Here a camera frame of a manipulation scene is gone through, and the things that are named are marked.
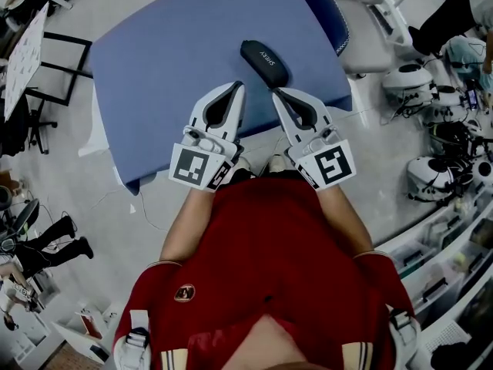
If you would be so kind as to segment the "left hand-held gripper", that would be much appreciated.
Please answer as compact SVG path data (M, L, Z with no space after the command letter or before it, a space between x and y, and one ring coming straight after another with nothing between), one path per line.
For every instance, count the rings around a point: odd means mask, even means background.
M245 102L242 82L218 86L196 102L182 142L173 144L171 180L216 192L243 152L236 134L243 122Z

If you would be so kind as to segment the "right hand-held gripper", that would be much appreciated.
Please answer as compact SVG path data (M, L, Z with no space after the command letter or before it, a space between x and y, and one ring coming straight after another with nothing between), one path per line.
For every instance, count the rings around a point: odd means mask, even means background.
M330 125L330 114L321 100L298 89L274 89L272 100L291 144L284 153L314 190L325 190L356 175L350 144Z

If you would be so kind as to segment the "black glasses case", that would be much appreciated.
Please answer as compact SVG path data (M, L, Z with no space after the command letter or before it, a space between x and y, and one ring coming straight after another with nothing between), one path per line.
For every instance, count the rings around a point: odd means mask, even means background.
M277 54L262 42L244 40L240 54L270 89L284 87L289 81L289 72Z

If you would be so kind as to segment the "person's left forearm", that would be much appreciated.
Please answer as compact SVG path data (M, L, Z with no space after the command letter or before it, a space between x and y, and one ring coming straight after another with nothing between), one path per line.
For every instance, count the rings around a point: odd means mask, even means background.
M215 193L191 189L163 243L159 261L183 263L198 248L213 209Z

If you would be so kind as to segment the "person's right forearm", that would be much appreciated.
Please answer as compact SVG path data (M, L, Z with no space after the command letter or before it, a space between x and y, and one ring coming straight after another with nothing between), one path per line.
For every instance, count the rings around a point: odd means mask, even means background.
M317 198L337 244L346 254L357 257L374 250L367 228L338 185L318 191Z

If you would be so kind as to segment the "person's white right shoe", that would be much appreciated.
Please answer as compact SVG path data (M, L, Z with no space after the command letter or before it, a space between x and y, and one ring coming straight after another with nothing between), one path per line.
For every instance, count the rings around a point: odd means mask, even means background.
M286 162L280 154L274 154L269 159L267 169L269 173L280 173L287 168Z

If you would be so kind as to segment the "person's black trousers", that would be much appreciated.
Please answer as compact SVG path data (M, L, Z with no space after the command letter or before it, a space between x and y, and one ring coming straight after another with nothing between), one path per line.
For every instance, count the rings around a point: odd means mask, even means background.
M279 172L265 170L259 176L256 176L246 168L239 168L233 173L227 185L234 185L254 178L304 180L303 176L296 170L282 170Z

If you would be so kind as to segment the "grey mesh office chair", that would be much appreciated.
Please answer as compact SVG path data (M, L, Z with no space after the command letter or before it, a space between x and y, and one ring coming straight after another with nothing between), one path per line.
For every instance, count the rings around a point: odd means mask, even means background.
M352 75L384 72L413 52L407 23L395 0L335 0L349 32L339 57Z

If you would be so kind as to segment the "person's red shirt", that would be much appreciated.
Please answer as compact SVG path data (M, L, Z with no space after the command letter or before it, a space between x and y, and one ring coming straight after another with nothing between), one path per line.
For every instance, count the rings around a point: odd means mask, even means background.
M401 370L417 322L393 261L337 244L304 180L215 192L183 263L157 261L116 329L118 370Z

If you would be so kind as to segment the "white dotted board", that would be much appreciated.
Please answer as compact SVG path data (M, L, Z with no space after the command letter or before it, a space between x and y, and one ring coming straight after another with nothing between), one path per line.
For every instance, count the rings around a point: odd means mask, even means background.
M9 120L23 92L41 65L42 40L48 10L49 3L46 2L31 20L9 57L4 98L5 121Z

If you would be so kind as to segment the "white shelf with bins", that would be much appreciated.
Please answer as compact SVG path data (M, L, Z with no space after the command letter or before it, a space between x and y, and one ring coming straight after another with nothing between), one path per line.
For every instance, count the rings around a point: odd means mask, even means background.
M421 326L406 370L432 370L439 346L470 341L458 319L493 283L493 189L482 187L379 246L391 256Z

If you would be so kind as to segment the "black office chair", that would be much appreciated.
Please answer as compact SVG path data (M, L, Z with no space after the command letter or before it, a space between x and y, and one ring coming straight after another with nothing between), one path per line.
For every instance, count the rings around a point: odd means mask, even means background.
M58 127L56 121L41 121L45 100L38 109L30 109L27 96L22 95L8 119L0 118L0 157L15 156L30 146L38 146L41 154L48 155L49 150L42 145L40 129Z

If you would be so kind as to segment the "white box with red panel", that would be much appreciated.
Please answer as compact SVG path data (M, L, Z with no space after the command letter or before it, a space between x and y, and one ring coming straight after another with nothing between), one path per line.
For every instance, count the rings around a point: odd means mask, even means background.
M107 325L98 309L83 308L76 312L86 330L86 334L101 340L107 332Z

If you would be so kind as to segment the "white perforated shelving unit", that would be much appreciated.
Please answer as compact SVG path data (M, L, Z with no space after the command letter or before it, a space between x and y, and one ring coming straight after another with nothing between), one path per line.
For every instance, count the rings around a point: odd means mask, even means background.
M98 309L107 325L107 332L99 340L86 334L86 330L76 312L83 308ZM121 315L121 308L118 304L109 305L101 311L94 304L86 303L79 306L68 321L54 321L53 325L57 332L68 342L79 354L93 360L100 365L104 365L111 356L112 342Z

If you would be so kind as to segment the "black metal frame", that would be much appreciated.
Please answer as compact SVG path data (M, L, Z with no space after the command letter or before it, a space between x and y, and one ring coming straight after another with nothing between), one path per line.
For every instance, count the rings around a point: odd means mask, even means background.
M73 36L68 36L68 35L61 35L53 32L44 32L43 35L44 39L49 39L49 40L54 40L54 41L59 41L59 42L66 42L70 44L76 44L76 45L82 45L83 50L82 54L79 57L79 61L77 63L77 66L74 69L70 69L68 67L56 65L50 62L43 62L41 61L40 66L42 68L47 68L47 69L52 69L60 72L64 72L66 74L70 75L70 81L69 81L69 87L66 93L65 98L60 98L60 97L55 97L43 92L40 92L38 90L34 90L32 87L27 87L24 91L24 94L27 96L32 96L37 99L40 99L41 101L44 102L51 102L58 104L60 106L68 106L70 103L70 100L72 98L72 93L75 88L76 80L79 77L86 77L88 79L93 79L92 73L86 72L84 70L86 60L89 56L90 49L92 47L92 42L89 40L85 39L79 39Z

